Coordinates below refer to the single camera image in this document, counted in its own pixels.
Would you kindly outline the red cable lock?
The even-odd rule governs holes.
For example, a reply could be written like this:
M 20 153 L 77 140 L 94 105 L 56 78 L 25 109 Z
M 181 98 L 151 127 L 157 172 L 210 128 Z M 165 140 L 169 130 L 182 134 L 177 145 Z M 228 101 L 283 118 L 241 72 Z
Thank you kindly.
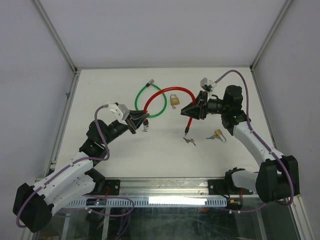
M 185 87 L 181 87 L 181 86 L 171 86 L 171 87 L 166 87 L 163 88 L 161 90 L 159 90 L 158 92 L 154 93 L 145 103 L 144 108 L 143 108 L 143 113 L 146 114 L 148 111 L 148 107 L 150 105 L 150 103 L 159 95 L 162 95 L 166 92 L 170 92 L 170 91 L 180 91 L 180 92 L 184 92 L 186 94 L 188 94 L 191 98 L 191 102 L 192 102 L 192 106 L 196 105 L 196 97 L 195 95 L 187 88 Z

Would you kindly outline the large brass padlock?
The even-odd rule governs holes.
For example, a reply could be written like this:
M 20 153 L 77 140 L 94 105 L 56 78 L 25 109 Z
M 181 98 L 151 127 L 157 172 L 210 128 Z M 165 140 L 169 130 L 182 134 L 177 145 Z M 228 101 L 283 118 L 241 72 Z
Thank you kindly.
M 177 108 L 176 106 L 180 104 L 179 98 L 176 94 L 171 94 L 169 99 L 172 109 L 175 110 Z

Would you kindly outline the small brass padlock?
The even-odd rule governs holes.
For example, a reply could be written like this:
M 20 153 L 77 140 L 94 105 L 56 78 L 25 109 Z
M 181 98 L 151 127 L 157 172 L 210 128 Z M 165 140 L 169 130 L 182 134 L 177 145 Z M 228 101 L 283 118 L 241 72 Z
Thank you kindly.
M 223 135 L 222 131 L 220 129 L 215 131 L 215 137 L 219 140 L 221 140 L 223 143 L 227 142 L 227 139 L 225 138 L 225 136 Z

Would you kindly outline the green lock keys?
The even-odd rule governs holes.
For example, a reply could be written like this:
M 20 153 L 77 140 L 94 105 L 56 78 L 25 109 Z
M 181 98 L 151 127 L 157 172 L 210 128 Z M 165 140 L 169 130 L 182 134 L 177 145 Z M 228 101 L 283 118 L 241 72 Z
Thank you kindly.
M 196 143 L 195 143 L 195 141 L 194 141 L 193 138 L 183 137 L 183 139 L 185 140 L 185 142 L 186 142 L 187 144 L 191 143 L 191 144 L 193 144 L 194 146 L 196 146 Z

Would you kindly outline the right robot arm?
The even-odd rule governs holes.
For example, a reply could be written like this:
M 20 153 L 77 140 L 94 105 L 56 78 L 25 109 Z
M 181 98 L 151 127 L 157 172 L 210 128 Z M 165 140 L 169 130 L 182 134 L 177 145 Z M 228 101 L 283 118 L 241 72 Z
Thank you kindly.
M 257 193 L 263 203 L 280 201 L 300 194 L 297 159 L 270 147 L 253 129 L 242 109 L 242 88 L 226 87 L 223 98 L 209 98 L 200 91 L 195 102 L 181 109 L 181 115 L 204 120 L 208 114 L 219 114 L 223 127 L 239 140 L 259 166 L 258 172 L 235 167 L 225 173 L 223 190 L 234 194 L 240 189 Z

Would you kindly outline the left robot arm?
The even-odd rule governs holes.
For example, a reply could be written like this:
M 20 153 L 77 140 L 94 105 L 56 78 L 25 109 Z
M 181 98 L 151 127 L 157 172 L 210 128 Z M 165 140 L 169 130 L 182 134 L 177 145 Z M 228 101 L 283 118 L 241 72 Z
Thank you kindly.
M 135 134 L 149 117 L 142 110 L 120 109 L 112 105 L 109 108 L 116 119 L 106 124 L 95 118 L 88 127 L 86 141 L 71 160 L 42 180 L 19 186 L 12 210 L 19 228 L 36 233 L 72 200 L 106 191 L 106 178 L 95 166 L 110 158 L 108 145 L 112 141 L 126 131 Z

